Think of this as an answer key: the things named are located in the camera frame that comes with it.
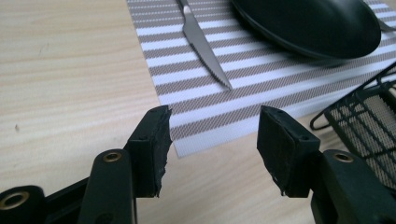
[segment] wire basket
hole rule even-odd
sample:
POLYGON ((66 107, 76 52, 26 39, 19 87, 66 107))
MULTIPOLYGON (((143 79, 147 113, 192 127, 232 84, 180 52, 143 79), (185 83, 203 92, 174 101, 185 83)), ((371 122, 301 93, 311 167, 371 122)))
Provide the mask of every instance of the wire basket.
POLYGON ((360 156, 380 182, 396 192, 396 62, 318 113, 312 130, 332 126, 347 149, 360 156), (324 115, 328 124, 315 127, 324 115))

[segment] black wire rack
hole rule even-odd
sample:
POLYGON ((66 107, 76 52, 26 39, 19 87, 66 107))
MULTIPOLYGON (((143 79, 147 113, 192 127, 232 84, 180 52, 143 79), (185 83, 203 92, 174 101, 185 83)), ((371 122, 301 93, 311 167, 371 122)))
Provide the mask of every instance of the black wire rack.
POLYGON ((347 149, 360 156, 380 182, 396 192, 396 62, 318 113, 312 130, 332 126, 347 149), (324 117, 329 122, 315 127, 324 117))

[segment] screw hole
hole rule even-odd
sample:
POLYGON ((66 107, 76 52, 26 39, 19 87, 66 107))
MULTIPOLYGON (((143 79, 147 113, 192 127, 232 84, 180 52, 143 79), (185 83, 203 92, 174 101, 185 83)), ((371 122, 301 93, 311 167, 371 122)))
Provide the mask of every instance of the screw hole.
POLYGON ((21 204, 25 203, 29 198, 29 192, 19 191, 9 194, 4 199, 0 201, 0 210, 9 210, 16 208, 21 204))

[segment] wooden table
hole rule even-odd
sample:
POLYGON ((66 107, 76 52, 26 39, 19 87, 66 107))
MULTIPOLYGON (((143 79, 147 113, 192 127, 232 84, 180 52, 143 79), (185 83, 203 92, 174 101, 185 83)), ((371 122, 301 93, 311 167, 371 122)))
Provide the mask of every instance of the wooden table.
MULTIPOLYGON (((0 191, 79 181, 159 105, 124 0, 3 0, 0 30, 0 191)), ((309 199, 280 196, 256 138, 183 159, 171 146, 161 198, 138 199, 139 222, 314 223, 309 199)))

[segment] gray and white placemat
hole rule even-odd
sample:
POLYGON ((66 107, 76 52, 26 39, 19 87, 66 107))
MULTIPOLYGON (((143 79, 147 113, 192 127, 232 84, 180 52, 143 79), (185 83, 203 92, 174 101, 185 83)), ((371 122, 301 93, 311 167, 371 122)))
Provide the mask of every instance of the gray and white placemat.
MULTIPOLYGON (((127 2, 160 102, 173 109, 171 135, 179 157, 256 132, 261 105, 295 118, 319 111, 396 60, 394 33, 382 34, 378 49, 366 57, 320 61, 256 35, 238 19, 230 0, 189 0, 233 85, 227 91, 185 39, 177 0, 127 2)), ((377 0, 366 3, 396 26, 395 11, 377 0)))

